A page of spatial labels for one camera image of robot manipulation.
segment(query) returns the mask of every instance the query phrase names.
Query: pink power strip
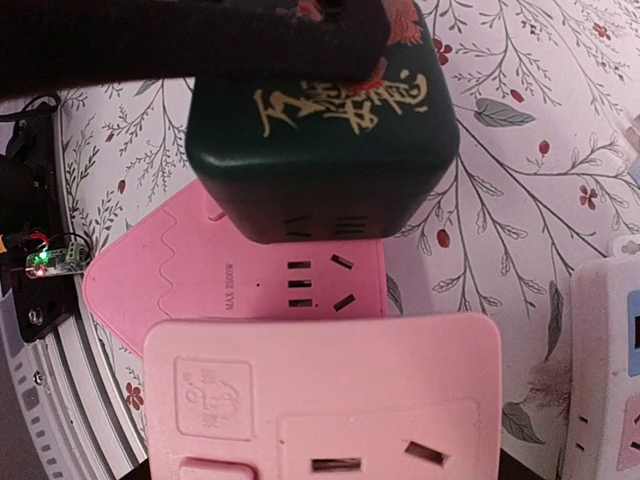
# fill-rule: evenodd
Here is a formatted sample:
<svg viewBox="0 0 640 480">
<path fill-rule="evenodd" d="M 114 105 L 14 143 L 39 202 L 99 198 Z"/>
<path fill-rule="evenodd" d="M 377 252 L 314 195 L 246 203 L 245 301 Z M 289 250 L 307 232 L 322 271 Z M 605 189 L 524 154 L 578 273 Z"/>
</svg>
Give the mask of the pink power strip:
<svg viewBox="0 0 640 480">
<path fill-rule="evenodd" d="M 375 318 L 387 313 L 377 240 L 259 245 L 195 181 L 102 252 L 84 278 L 97 319 L 138 355 L 171 318 Z"/>
<path fill-rule="evenodd" d="M 154 480 L 495 480 L 501 360 L 477 314 L 170 321 L 145 345 Z"/>
</svg>

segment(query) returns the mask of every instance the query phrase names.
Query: pink switch button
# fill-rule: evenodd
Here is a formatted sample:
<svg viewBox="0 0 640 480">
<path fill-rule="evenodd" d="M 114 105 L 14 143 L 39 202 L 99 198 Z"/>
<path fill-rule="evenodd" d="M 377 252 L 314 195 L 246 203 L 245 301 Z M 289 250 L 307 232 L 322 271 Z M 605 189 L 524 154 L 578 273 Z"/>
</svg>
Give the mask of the pink switch button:
<svg viewBox="0 0 640 480">
<path fill-rule="evenodd" d="M 211 198 L 209 195 L 206 195 L 204 197 L 204 208 L 207 218 L 212 222 L 219 222 L 224 217 L 226 217 L 222 209 L 216 202 L 213 201 L 213 198 Z"/>
<path fill-rule="evenodd" d="M 254 478 L 251 467 L 238 463 L 189 459 L 180 467 L 180 480 L 254 480 Z"/>
</svg>

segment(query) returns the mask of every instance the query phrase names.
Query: embossed logo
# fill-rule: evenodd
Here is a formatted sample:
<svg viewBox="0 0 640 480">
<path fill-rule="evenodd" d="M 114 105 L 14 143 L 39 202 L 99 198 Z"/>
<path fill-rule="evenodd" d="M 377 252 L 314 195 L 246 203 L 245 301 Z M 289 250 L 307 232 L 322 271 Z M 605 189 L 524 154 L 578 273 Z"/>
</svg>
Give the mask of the embossed logo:
<svg viewBox="0 0 640 480">
<path fill-rule="evenodd" d="M 178 359 L 178 429 L 185 435 L 225 440 L 253 436 L 251 366 Z"/>
</svg>

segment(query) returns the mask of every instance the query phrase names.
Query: dark green power adapter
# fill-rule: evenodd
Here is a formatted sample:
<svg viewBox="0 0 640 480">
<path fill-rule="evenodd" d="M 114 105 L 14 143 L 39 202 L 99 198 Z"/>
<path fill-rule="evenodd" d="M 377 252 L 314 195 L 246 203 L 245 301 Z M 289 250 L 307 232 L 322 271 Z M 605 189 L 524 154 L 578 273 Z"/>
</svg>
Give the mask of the dark green power adapter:
<svg viewBox="0 0 640 480">
<path fill-rule="evenodd" d="M 412 7 L 366 85 L 196 79 L 189 162 L 247 238 L 392 236 L 440 181 L 459 131 Z"/>
</svg>

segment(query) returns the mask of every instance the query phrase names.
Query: power strip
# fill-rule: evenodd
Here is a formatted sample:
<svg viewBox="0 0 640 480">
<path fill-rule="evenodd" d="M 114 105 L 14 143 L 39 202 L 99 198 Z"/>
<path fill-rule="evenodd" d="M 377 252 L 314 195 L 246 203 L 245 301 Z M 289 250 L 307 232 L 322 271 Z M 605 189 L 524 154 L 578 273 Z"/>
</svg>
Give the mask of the power strip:
<svg viewBox="0 0 640 480">
<path fill-rule="evenodd" d="M 154 480 L 495 480 L 500 337 L 478 314 L 171 320 L 144 347 Z"/>
<path fill-rule="evenodd" d="M 571 282 L 573 385 L 565 480 L 640 478 L 640 237 Z"/>
<path fill-rule="evenodd" d="M 199 181 L 89 266 L 91 313 L 136 354 L 167 318 L 349 319 L 387 313 L 382 242 L 260 245 Z"/>
</svg>

